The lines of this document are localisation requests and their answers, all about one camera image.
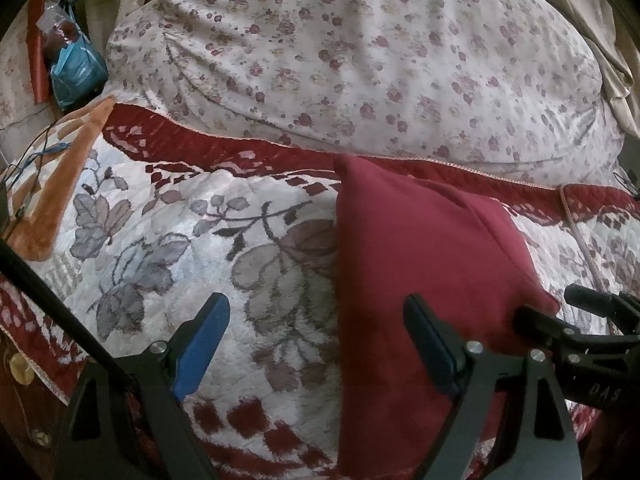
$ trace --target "yellow round object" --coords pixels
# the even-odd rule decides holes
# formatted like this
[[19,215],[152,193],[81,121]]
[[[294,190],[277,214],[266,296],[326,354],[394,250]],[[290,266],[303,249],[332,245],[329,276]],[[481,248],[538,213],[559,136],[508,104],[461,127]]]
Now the yellow round object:
[[14,376],[15,381],[23,386],[29,386],[36,377],[27,359],[20,353],[14,354],[9,359],[9,368],[11,368],[11,375]]

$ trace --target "blue gripper pad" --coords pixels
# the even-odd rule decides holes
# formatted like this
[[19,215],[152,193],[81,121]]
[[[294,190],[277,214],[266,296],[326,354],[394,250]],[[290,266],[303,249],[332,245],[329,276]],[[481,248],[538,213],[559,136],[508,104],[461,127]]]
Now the blue gripper pad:
[[184,397],[195,392],[200,386],[200,381],[229,324],[229,316],[229,300],[226,296],[212,294],[198,315],[182,324],[196,324],[199,327],[184,351],[178,354],[175,364],[175,378],[171,391],[178,402],[182,402]]

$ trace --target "folded red fabric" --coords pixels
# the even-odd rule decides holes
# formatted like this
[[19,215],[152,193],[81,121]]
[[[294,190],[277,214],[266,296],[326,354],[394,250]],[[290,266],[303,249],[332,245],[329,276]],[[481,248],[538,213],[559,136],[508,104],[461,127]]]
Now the folded red fabric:
[[[450,409],[402,323],[413,292],[463,338],[523,354],[511,329],[527,303],[555,315],[520,232],[492,198],[340,156],[338,332],[343,381],[338,467],[352,478],[410,475]],[[499,410],[487,431],[495,435]]]

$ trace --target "white floral sheet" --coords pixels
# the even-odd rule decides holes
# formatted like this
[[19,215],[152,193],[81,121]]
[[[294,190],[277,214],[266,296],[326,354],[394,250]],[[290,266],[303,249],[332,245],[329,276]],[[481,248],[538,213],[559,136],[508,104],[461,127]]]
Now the white floral sheet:
[[[74,120],[80,132],[67,139],[75,143],[87,119]],[[88,151],[51,254],[31,263],[115,356],[168,339],[212,292],[228,296],[228,330],[200,389],[184,402],[225,480],[339,473],[334,158],[202,134],[116,105]],[[44,178],[53,179],[64,161],[48,162]],[[437,162],[377,163],[499,200],[525,237],[542,285],[561,301],[559,316],[584,332],[606,332],[603,319],[562,302],[569,283],[594,282],[557,190]],[[639,293],[636,204],[604,187],[569,186],[565,196],[606,286]],[[68,399],[84,352],[4,280],[0,328]],[[594,412],[572,406],[572,413],[581,436]]]
[[154,0],[105,94],[204,132],[612,184],[623,134],[544,0]]

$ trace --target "black rod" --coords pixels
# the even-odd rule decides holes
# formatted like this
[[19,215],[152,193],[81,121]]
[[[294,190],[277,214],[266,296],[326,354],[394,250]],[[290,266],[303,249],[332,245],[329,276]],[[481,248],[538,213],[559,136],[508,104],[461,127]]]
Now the black rod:
[[0,239],[0,272],[39,306],[53,322],[78,343],[111,377],[138,396],[138,384],[98,340],[80,323],[60,298],[42,281],[33,269]]

